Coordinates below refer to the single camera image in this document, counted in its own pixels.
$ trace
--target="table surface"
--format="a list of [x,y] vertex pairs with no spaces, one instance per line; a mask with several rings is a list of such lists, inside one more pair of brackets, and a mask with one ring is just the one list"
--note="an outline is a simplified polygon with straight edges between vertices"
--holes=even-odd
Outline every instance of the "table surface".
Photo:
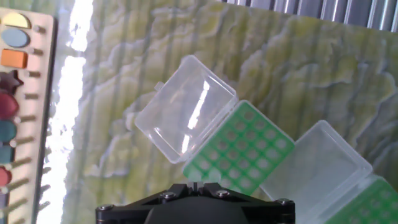
[[[189,54],[294,139],[327,120],[398,189],[395,34],[198,2],[0,0],[59,23],[44,162],[52,170],[42,178],[50,205],[38,223],[93,222],[97,205],[186,181],[134,118]],[[396,1],[328,0],[317,13],[308,1],[232,2],[396,31]]]

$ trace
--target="green silicone mold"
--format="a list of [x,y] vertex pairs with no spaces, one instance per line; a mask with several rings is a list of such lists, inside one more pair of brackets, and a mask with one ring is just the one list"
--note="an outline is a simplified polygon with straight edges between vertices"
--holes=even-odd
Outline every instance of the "green silicone mold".
[[326,224],[398,224],[398,194],[378,179]]
[[293,150],[294,142],[248,101],[241,101],[183,174],[192,181],[218,181],[251,195]]

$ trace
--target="clear plastic box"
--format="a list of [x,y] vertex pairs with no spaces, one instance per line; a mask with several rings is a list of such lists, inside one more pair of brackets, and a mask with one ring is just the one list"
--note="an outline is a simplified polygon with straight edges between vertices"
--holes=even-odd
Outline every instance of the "clear plastic box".
[[238,102],[236,91],[194,56],[157,88],[135,124],[174,164],[197,151]]
[[272,200],[293,200],[298,224],[322,223],[319,216],[327,217],[324,211],[372,171],[326,121],[319,121],[296,142],[261,188]]

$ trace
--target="metal bolt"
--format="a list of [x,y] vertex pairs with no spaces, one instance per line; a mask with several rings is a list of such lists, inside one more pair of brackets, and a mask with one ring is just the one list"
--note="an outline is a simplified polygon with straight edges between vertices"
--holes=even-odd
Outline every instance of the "metal bolt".
[[227,190],[217,190],[216,194],[219,198],[224,198],[229,195],[229,192]]
[[174,198],[175,196],[177,196],[177,195],[174,192],[164,192],[162,194],[162,197],[164,199],[171,199],[171,198]]
[[111,209],[111,208],[113,208],[114,207],[114,205],[101,205],[101,206],[99,206],[98,207],[98,209],[99,210],[101,210],[101,211],[107,211],[107,210],[109,210],[109,209]]
[[276,202],[280,203],[281,205],[287,205],[288,203],[292,203],[293,201],[287,198],[281,198],[276,200]]

